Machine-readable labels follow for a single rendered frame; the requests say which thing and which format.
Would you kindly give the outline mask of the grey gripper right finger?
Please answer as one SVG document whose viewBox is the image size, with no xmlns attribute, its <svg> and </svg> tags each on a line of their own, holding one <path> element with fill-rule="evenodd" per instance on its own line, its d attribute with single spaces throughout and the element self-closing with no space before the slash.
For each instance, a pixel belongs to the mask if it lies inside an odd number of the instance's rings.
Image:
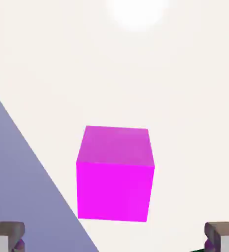
<svg viewBox="0 0 229 252">
<path fill-rule="evenodd" d="M 206 222 L 204 252 L 229 252 L 229 221 Z"/>
</svg>

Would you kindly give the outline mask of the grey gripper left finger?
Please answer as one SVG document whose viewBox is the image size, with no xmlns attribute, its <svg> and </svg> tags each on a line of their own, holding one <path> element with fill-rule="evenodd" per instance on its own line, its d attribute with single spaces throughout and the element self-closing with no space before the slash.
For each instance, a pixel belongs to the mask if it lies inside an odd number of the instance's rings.
<svg viewBox="0 0 229 252">
<path fill-rule="evenodd" d="M 23 222 L 0 221 L 0 252 L 25 252 L 24 233 Z"/>
</svg>

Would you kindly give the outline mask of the small magenta cube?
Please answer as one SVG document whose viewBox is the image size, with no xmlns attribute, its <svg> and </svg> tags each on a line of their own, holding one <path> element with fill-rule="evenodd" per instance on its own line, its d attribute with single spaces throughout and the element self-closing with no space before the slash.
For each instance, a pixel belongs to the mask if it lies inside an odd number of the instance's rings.
<svg viewBox="0 0 229 252">
<path fill-rule="evenodd" d="M 76 161 L 78 218 L 146 222 L 154 169 L 147 129 L 86 126 Z"/>
</svg>

